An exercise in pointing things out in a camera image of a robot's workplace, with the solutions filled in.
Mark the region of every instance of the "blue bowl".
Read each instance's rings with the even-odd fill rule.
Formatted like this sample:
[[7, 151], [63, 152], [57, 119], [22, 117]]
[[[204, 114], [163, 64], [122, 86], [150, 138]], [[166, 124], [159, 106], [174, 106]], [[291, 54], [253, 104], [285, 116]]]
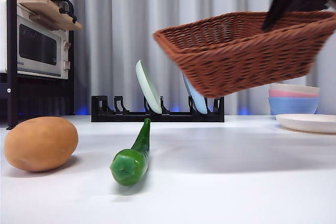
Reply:
[[314, 114], [319, 97], [269, 97], [271, 114]]

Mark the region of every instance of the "pink bowl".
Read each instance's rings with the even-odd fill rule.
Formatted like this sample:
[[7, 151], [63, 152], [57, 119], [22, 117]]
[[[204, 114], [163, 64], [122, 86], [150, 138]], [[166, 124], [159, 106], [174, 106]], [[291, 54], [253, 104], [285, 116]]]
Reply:
[[311, 93], [301, 93], [301, 92], [291, 92], [283, 90], [268, 90], [269, 97], [319, 97], [320, 94], [311, 94]]

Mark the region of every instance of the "white plate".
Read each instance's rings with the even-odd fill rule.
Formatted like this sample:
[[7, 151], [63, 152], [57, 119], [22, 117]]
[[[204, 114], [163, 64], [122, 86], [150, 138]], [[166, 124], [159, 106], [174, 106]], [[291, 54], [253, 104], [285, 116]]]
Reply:
[[276, 119], [284, 127], [308, 132], [336, 133], [336, 115], [281, 114]]
[[293, 84], [282, 84], [282, 83], [272, 83], [269, 85], [269, 88], [274, 89], [274, 90], [311, 93], [311, 94], [318, 94], [320, 92], [320, 88], [317, 88], [317, 87], [309, 87], [309, 86], [293, 85]]
[[136, 63], [135, 71], [142, 93], [146, 97], [149, 107], [151, 107], [156, 114], [162, 114], [160, 96], [158, 95], [154, 83], [149, 77], [146, 66], [142, 60], [139, 60], [138, 63]]

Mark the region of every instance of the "light blue plate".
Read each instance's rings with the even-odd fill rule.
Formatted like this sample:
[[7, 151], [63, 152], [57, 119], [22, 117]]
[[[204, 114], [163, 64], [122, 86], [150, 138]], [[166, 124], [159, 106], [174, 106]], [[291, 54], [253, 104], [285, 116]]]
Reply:
[[204, 97], [200, 93], [198, 93], [196, 89], [194, 89], [194, 87], [189, 83], [184, 74], [183, 74], [183, 80], [189, 96], [191, 96], [194, 100], [196, 110], [199, 113], [206, 115], [208, 113], [208, 110], [206, 109]]

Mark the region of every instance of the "white curtain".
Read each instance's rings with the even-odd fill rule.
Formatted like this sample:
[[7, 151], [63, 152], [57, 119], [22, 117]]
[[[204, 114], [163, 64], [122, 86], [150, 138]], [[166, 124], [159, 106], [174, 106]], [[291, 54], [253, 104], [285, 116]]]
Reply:
[[[152, 38], [167, 26], [241, 10], [266, 11], [271, 0], [71, 0], [84, 29], [75, 32], [76, 108], [89, 112], [90, 96], [123, 95], [130, 110], [143, 110], [135, 64], [143, 59], [165, 105], [187, 109], [179, 69]], [[317, 57], [312, 73], [284, 81], [321, 88], [318, 112], [336, 114], [335, 36]], [[226, 114], [269, 114], [268, 85], [228, 95]]]

